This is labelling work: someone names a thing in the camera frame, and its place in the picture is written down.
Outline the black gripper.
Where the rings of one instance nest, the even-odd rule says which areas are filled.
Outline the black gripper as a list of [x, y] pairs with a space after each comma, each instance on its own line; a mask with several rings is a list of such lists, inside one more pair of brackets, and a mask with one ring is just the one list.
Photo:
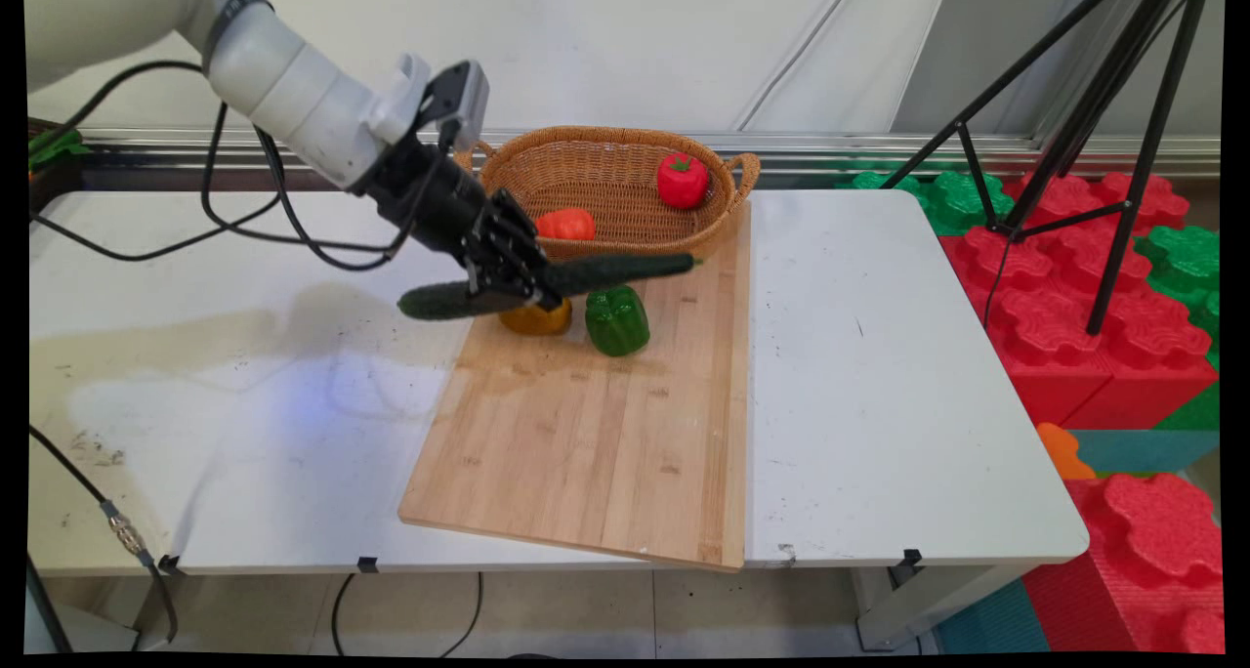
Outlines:
[[384, 260], [414, 239], [461, 263], [472, 305], [554, 311], [565, 304], [542, 276], [549, 258], [538, 226], [512, 193], [488, 191], [472, 171], [434, 145], [406, 140], [390, 148], [362, 179], [362, 195], [398, 228], [381, 250]]

